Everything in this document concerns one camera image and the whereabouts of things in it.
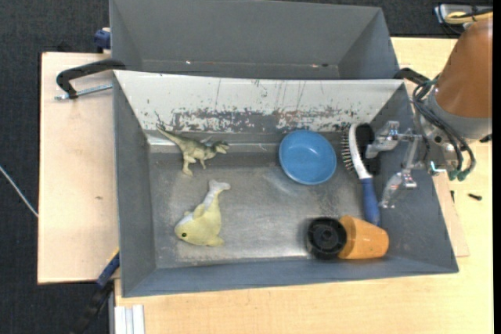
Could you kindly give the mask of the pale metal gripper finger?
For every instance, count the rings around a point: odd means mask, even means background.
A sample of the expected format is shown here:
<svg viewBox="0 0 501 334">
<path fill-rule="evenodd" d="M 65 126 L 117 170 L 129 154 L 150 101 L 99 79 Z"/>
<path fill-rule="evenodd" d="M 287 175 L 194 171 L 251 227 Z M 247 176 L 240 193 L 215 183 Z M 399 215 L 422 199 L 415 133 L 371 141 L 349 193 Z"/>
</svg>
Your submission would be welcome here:
<svg viewBox="0 0 501 334">
<path fill-rule="evenodd" d="M 384 209 L 394 208 L 399 200 L 405 198 L 410 191 L 416 188 L 417 183 L 412 176 L 412 170 L 402 169 L 387 181 L 379 206 Z"/>
<path fill-rule="evenodd" d="M 389 120 L 375 133 L 373 142 L 366 147 L 365 157 L 372 159 L 381 152 L 392 151 L 400 142 L 408 143 L 405 157 L 412 160 L 419 148 L 421 135 L 415 133 L 412 128 L 400 131 L 400 122 Z"/>
</svg>

